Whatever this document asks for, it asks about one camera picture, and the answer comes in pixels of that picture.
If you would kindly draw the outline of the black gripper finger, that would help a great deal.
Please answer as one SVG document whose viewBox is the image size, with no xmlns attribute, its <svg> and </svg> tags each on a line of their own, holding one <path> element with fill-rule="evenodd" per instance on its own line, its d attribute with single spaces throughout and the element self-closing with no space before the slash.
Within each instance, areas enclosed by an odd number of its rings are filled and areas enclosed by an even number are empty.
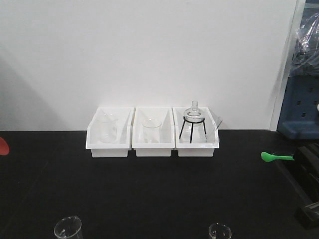
<svg viewBox="0 0 319 239">
<path fill-rule="evenodd" d="M 297 148 L 294 160 L 301 186 L 311 199 L 319 198 L 319 144 Z"/>
<path fill-rule="evenodd" d="M 297 208 L 295 218 L 304 228 L 319 226 L 319 203 L 315 202 L 304 207 Z"/>
</svg>

